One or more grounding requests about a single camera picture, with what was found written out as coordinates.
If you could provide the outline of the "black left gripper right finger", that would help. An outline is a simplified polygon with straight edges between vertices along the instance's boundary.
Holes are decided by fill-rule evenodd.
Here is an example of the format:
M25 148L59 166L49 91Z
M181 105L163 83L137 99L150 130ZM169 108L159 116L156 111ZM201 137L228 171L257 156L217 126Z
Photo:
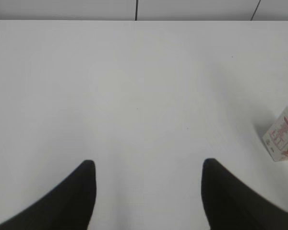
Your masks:
M288 213L240 181L216 159L203 162L201 197L212 230L288 230Z

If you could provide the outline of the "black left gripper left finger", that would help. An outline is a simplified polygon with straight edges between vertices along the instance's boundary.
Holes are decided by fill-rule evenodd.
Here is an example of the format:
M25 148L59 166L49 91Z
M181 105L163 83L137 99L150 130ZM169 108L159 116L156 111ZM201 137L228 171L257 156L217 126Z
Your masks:
M96 202L96 166L83 161L34 204L0 224L0 230L86 230Z

